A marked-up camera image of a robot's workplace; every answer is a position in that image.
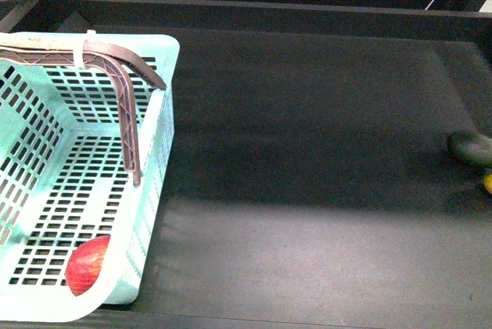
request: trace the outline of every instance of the light blue plastic basket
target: light blue plastic basket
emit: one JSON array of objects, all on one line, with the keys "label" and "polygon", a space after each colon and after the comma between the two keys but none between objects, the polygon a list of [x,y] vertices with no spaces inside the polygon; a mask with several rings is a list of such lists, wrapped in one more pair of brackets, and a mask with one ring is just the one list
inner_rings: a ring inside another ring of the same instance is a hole
[{"label": "light blue plastic basket", "polygon": [[[85,35],[26,34],[81,45]],[[131,73],[141,183],[123,169],[118,100],[96,68],[0,61],[0,320],[72,321],[138,294],[174,135],[179,44],[164,35],[96,35],[141,56],[167,85]],[[94,286],[74,296],[65,267],[80,243],[110,234]]]}]

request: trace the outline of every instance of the black rubber mat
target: black rubber mat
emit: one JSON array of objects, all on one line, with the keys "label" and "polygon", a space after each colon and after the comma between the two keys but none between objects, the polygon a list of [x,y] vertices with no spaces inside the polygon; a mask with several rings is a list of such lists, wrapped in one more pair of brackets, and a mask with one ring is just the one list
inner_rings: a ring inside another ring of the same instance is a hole
[{"label": "black rubber mat", "polygon": [[475,46],[176,34],[177,134],[132,311],[492,324],[492,199],[444,152],[490,124]]}]

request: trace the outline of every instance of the red apple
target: red apple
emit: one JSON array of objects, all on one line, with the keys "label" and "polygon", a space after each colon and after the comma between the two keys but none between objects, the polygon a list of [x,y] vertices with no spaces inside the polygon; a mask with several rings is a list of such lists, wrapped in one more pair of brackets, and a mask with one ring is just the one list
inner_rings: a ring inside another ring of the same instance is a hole
[{"label": "red apple", "polygon": [[75,296],[86,292],[98,279],[110,237],[103,235],[81,244],[68,259],[65,277]]}]

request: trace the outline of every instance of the red fruit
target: red fruit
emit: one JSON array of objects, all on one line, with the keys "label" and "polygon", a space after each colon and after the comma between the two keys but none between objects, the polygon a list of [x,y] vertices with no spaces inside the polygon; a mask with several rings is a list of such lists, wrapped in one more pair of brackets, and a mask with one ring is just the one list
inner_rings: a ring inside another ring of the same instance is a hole
[{"label": "red fruit", "polygon": [[86,292],[99,277],[111,236],[103,235],[78,246],[68,259],[65,277],[71,292]]}]

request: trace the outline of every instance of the shopping basket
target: shopping basket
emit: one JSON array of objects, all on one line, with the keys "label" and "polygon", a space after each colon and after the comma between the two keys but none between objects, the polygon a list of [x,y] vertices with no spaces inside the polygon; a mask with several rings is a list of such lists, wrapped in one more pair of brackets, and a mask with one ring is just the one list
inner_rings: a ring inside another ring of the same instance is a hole
[{"label": "shopping basket", "polygon": [[[174,134],[166,35],[0,34],[0,320],[71,321],[138,294]],[[74,296],[65,268],[110,234]]]}]

